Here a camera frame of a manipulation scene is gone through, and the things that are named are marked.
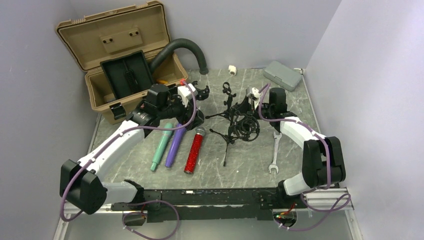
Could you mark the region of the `black tripod shock-mount stand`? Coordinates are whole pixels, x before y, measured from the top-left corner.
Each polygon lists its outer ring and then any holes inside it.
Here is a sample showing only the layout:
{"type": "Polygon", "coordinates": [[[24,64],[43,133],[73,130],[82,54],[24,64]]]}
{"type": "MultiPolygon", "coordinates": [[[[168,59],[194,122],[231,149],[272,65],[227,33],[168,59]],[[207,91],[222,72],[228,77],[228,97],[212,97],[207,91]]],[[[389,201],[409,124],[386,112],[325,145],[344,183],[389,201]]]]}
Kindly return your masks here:
{"type": "Polygon", "coordinates": [[[252,142],[258,138],[261,129],[254,113],[255,111],[252,110],[250,103],[236,103],[223,112],[205,117],[206,119],[223,117],[229,120],[229,126],[226,134],[219,133],[212,128],[209,129],[211,133],[219,135],[225,141],[225,155],[222,163],[224,167],[227,165],[229,145],[233,145],[236,140],[252,142]]]}

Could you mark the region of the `black round-base mic stand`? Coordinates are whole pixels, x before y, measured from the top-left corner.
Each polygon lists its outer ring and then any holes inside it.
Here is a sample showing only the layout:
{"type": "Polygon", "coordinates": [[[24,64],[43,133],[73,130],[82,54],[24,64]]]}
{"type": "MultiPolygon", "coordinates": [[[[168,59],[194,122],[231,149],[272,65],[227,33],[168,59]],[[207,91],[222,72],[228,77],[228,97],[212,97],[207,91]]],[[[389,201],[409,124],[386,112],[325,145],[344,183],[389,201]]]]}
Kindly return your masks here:
{"type": "MultiPolygon", "coordinates": [[[[200,110],[200,104],[198,103],[198,101],[206,100],[209,97],[209,94],[210,94],[211,91],[210,91],[210,87],[208,85],[204,85],[202,83],[199,83],[198,80],[194,80],[193,82],[188,83],[188,84],[193,84],[194,87],[197,90],[197,96],[195,97],[194,94],[192,93],[193,99],[192,99],[192,101],[190,101],[192,103],[192,110],[194,111],[193,114],[195,114],[196,109],[200,110]]],[[[203,123],[189,123],[189,121],[182,121],[181,124],[187,125],[185,128],[189,131],[189,130],[193,130],[193,129],[197,128],[198,126],[202,125],[203,123]]]]}

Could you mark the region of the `black tripod mic stand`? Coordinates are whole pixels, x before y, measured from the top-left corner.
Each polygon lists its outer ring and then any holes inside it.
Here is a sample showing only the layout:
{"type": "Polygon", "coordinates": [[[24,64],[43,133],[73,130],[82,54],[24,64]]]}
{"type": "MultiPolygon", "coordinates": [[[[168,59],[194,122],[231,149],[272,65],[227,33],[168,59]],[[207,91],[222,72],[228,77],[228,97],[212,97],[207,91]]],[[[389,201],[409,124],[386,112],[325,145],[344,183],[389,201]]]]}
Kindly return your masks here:
{"type": "Polygon", "coordinates": [[[207,115],[207,116],[205,116],[205,119],[208,120],[208,119],[211,119],[213,117],[222,117],[224,119],[229,120],[230,125],[228,127],[228,134],[226,134],[226,135],[221,134],[221,133],[219,133],[219,132],[217,132],[213,129],[210,129],[210,131],[212,133],[218,134],[218,135],[220,135],[221,137],[224,138],[224,137],[231,136],[235,132],[236,127],[239,127],[240,123],[239,123],[238,120],[236,120],[238,115],[236,115],[236,111],[235,111],[235,108],[233,106],[233,100],[237,96],[237,94],[232,93],[229,82],[226,81],[222,84],[222,92],[227,95],[227,99],[223,101],[223,105],[226,106],[226,110],[219,112],[219,113],[212,114],[212,115],[207,115]]]}

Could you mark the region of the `purple microphone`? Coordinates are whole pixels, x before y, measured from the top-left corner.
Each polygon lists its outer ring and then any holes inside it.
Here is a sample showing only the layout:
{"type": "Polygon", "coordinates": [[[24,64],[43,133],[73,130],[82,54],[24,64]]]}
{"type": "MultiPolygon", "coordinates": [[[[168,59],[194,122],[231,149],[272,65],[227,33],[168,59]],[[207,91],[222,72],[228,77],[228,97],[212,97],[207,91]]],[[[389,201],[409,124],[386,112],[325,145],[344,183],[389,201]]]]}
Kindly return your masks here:
{"type": "Polygon", "coordinates": [[[187,130],[185,127],[179,128],[174,131],[174,136],[172,138],[172,142],[164,164],[166,168],[171,168],[173,166],[177,152],[179,150],[180,144],[186,131],[187,130]]]}

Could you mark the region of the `mint green microphone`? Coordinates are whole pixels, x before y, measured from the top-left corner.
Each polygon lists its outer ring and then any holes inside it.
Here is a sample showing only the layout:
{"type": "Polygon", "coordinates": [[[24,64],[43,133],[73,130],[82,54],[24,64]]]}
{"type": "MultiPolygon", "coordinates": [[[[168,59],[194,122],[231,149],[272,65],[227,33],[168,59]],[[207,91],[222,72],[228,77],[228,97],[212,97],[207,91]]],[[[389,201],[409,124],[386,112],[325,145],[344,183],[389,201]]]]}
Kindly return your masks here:
{"type": "Polygon", "coordinates": [[[173,135],[173,130],[171,130],[173,127],[174,127],[174,125],[170,122],[166,123],[165,126],[164,126],[164,128],[167,129],[167,130],[164,130],[162,132],[161,139],[160,139],[159,144],[156,148],[156,151],[153,155],[153,159],[152,159],[152,163],[151,163],[151,167],[150,167],[150,170],[152,172],[156,171],[158,165],[161,162],[161,159],[162,159],[163,154],[165,152],[165,148],[167,147],[168,142],[169,142],[171,136],[173,135]]]}

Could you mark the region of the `red microphone silver grille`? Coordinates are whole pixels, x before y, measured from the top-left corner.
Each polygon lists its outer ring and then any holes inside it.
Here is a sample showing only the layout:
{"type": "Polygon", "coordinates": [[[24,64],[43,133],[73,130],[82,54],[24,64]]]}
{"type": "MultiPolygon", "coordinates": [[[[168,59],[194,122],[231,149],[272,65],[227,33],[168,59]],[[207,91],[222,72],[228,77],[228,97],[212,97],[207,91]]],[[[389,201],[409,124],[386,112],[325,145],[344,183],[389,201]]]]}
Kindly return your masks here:
{"type": "Polygon", "coordinates": [[[184,173],[189,175],[194,173],[205,134],[206,134],[206,130],[202,126],[199,126],[195,130],[195,135],[193,137],[192,145],[188,154],[188,158],[184,168],[184,173]]]}

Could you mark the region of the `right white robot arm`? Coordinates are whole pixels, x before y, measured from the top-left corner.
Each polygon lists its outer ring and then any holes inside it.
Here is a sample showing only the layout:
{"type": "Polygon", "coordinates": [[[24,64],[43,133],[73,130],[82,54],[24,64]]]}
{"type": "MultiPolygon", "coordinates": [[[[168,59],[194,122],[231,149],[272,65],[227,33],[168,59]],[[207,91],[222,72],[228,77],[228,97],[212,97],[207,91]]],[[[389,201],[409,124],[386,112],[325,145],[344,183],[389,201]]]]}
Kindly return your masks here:
{"type": "Polygon", "coordinates": [[[316,188],[327,189],[343,182],[346,168],[340,140],[313,130],[289,111],[283,88],[271,88],[268,102],[263,102],[265,93],[265,89],[248,87],[238,112],[251,115],[254,120],[269,122],[277,132],[289,137],[302,149],[301,171],[278,183],[276,203],[287,208],[301,193],[316,188]]]}

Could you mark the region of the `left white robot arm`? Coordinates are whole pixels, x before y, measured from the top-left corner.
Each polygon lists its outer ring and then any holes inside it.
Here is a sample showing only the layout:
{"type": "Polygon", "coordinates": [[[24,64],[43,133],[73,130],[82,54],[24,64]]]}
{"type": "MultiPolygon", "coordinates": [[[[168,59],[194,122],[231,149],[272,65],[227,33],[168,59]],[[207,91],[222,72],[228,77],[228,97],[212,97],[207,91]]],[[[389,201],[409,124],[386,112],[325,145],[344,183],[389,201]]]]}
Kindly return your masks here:
{"type": "Polygon", "coordinates": [[[196,87],[197,82],[182,80],[180,86],[153,84],[147,95],[136,105],[118,129],[96,149],[78,161],[68,159],[60,169],[60,217],[65,217],[65,203],[88,215],[103,205],[123,203],[131,210],[139,209],[144,201],[144,188],[132,180],[104,182],[111,167],[135,145],[142,143],[152,131],[165,131],[160,121],[176,119],[187,131],[199,127],[204,115],[198,101],[209,97],[210,88],[196,87]]]}

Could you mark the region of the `small white pipe fitting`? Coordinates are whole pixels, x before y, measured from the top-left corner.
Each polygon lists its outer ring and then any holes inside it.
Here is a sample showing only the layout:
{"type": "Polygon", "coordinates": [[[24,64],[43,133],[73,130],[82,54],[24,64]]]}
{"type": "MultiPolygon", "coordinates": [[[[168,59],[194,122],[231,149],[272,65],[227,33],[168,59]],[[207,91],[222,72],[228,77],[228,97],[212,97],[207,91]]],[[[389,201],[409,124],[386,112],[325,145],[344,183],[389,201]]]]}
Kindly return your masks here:
{"type": "Polygon", "coordinates": [[[228,73],[229,73],[231,76],[235,76],[235,75],[237,74],[237,68],[236,68],[236,66],[234,66],[234,65],[229,65],[229,66],[228,66],[228,73]]]}

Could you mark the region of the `silver open-end wrench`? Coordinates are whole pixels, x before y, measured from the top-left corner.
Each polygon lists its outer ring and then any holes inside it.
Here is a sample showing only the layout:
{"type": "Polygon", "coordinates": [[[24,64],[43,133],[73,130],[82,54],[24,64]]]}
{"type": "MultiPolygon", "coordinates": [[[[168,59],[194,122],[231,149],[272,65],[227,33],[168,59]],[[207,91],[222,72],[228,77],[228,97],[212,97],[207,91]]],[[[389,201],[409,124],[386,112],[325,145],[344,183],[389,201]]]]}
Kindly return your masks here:
{"type": "Polygon", "coordinates": [[[274,138],[273,155],[272,155],[272,161],[268,165],[268,172],[271,174],[273,171],[275,171],[275,173],[278,174],[279,167],[277,165],[277,158],[278,158],[279,143],[280,143],[280,139],[282,138],[282,133],[274,132],[273,138],[274,138]]]}

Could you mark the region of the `grey rectangular block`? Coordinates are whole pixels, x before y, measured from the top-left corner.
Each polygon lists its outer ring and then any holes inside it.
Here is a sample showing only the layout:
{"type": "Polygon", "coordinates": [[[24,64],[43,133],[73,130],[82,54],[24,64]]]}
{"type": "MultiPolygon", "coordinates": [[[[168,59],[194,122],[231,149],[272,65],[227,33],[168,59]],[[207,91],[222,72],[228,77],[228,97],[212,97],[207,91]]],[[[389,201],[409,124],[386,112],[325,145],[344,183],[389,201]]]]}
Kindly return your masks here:
{"type": "Polygon", "coordinates": [[[294,91],[302,80],[302,75],[278,61],[272,61],[263,69],[263,75],[287,91],[294,91]]]}

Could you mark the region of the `black tray in case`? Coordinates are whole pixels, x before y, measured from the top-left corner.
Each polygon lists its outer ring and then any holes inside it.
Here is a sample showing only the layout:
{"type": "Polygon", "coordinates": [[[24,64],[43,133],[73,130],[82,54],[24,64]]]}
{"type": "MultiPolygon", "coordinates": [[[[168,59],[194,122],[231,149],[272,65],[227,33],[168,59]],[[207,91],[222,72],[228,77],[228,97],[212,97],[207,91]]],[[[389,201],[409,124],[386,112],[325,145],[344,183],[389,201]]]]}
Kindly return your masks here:
{"type": "Polygon", "coordinates": [[[117,100],[146,91],[155,84],[142,50],[102,61],[100,66],[117,100]]]}

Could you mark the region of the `tan plastic tool case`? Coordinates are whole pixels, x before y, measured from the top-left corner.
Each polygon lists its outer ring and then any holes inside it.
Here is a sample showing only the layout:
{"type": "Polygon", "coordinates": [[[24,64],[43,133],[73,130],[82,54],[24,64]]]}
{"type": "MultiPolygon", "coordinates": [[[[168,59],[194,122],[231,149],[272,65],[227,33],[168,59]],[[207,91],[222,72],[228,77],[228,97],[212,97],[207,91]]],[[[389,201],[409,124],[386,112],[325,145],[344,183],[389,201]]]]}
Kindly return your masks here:
{"type": "Polygon", "coordinates": [[[63,21],[56,34],[85,72],[92,110],[111,125],[122,122],[147,91],[117,99],[101,62],[142,51],[150,63],[171,41],[165,7],[157,0],[63,21]]]}

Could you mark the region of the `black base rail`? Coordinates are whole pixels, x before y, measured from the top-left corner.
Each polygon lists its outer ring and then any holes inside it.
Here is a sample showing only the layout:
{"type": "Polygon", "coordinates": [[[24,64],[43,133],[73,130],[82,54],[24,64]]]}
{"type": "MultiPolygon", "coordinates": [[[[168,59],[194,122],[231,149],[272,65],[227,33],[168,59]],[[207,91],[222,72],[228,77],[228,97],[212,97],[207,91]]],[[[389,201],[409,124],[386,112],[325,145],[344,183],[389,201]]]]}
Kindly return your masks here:
{"type": "Polygon", "coordinates": [[[300,196],[283,197],[277,187],[146,189],[134,205],[119,202],[112,211],[140,211],[148,223],[175,220],[273,220],[272,214],[304,209],[300,196]]]}

